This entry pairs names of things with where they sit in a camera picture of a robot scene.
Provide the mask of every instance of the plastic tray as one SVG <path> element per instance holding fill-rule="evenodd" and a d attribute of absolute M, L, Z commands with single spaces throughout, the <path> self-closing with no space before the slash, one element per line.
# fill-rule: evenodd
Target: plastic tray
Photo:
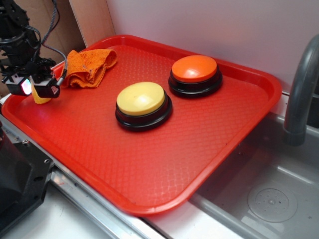
<path fill-rule="evenodd" d="M 208 97 L 184 99 L 169 91 L 173 63 L 195 53 L 121 35 L 87 48 L 112 48 L 118 63 L 99 88 L 61 90 L 49 103 L 10 96 L 4 116 L 122 210 L 157 214 L 186 201 L 281 96 L 264 72 L 216 59 L 223 85 Z M 62 66 L 55 69 L 59 75 Z M 122 129 L 115 118 L 118 93 L 153 81 L 171 97 L 173 113 L 145 132 Z"/>

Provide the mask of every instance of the orange cloth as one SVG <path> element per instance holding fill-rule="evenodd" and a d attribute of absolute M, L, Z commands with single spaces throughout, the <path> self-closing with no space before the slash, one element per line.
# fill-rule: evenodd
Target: orange cloth
<path fill-rule="evenodd" d="M 117 62 L 114 50 L 95 49 L 83 52 L 72 50 L 67 57 L 67 75 L 64 87 L 97 88 L 107 69 Z"/>

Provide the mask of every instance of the stainless steel sink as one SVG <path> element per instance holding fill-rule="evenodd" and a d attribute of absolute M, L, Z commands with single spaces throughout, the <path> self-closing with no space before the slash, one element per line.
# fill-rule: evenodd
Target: stainless steel sink
<path fill-rule="evenodd" d="M 283 122 L 269 113 L 190 200 L 243 238 L 319 237 L 319 132 L 288 146 Z"/>

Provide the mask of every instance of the button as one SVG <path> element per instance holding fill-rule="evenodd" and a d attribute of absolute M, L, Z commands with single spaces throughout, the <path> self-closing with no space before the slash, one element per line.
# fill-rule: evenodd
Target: button
<path fill-rule="evenodd" d="M 186 56 L 172 66 L 174 77 L 182 82 L 197 83 L 208 80 L 217 72 L 216 61 L 208 56 Z"/>
<path fill-rule="evenodd" d="M 130 131 L 145 131 L 163 124 L 171 112 L 171 99 L 160 85 L 140 82 L 119 93 L 115 116 L 121 127 Z"/>
<path fill-rule="evenodd" d="M 123 89 L 117 97 L 121 112 L 130 116 L 147 115 L 164 102 L 164 89 L 154 82 L 139 82 Z"/>
<path fill-rule="evenodd" d="M 216 61 L 208 56 L 192 55 L 176 61 L 168 79 L 169 89 L 185 98 L 208 96 L 222 84 L 222 74 Z"/>

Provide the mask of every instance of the gray faucet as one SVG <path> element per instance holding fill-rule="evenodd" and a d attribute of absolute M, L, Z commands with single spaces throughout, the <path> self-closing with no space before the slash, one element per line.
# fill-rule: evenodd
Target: gray faucet
<path fill-rule="evenodd" d="M 319 127 L 319 34 L 307 45 L 294 78 L 284 122 L 284 142 L 304 143 L 306 125 Z"/>

